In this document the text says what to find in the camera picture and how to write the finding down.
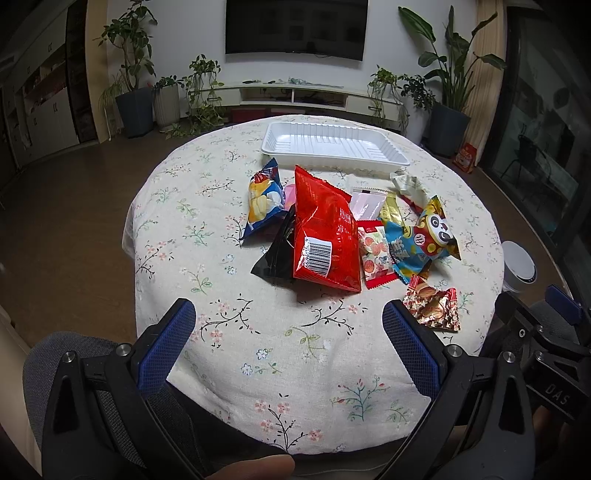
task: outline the candy wrapper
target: candy wrapper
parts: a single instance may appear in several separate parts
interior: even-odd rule
[[[295,168],[294,278],[361,291],[351,196]]]
[[[390,180],[394,184],[394,190],[417,213],[427,208],[429,200],[435,196],[435,193],[426,188],[417,177],[391,173]]]
[[[241,240],[262,228],[272,218],[282,218],[287,213],[285,194],[279,180],[279,168],[274,158],[251,178],[248,186],[248,203],[250,210]]]
[[[293,278],[295,222],[296,207],[292,205],[269,250],[252,267],[253,275],[261,278]]]
[[[374,288],[396,280],[398,275],[394,271],[388,252],[388,242],[382,222],[360,220],[357,222],[357,232],[367,288]]]
[[[398,204],[396,203],[395,193],[388,193],[386,195],[386,199],[384,200],[384,206],[382,207],[382,210],[379,213],[379,217],[383,223],[392,222],[398,225],[404,225],[402,214],[400,214],[400,209],[398,208]]]
[[[436,290],[414,275],[402,302],[421,325],[449,332],[460,331],[455,288]]]
[[[353,189],[349,208],[355,220],[375,220],[386,200],[386,192],[372,189]]]
[[[387,222],[385,230],[394,270],[407,284],[429,261],[448,255],[460,260],[457,241],[436,196],[429,200],[415,226]]]

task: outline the red snack bag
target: red snack bag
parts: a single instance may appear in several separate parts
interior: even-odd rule
[[[474,162],[476,161],[476,148],[465,143],[464,146],[457,153],[456,158],[453,159],[453,164],[457,165],[466,173],[472,173],[474,170]]]
[[[294,278],[361,291],[351,195],[295,168]]]

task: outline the black snack bag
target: black snack bag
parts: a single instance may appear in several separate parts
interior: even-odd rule
[[[269,250],[252,267],[253,275],[261,278],[293,279],[295,222],[296,206],[292,205]]]

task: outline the white plastic tray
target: white plastic tray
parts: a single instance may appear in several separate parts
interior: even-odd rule
[[[389,173],[396,165],[410,165],[382,132],[345,125],[273,122],[261,151],[285,167],[298,164]]]

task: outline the sliding glass door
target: sliding glass door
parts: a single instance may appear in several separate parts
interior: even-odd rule
[[[591,82],[543,12],[507,14],[508,68],[483,166],[591,306]]]

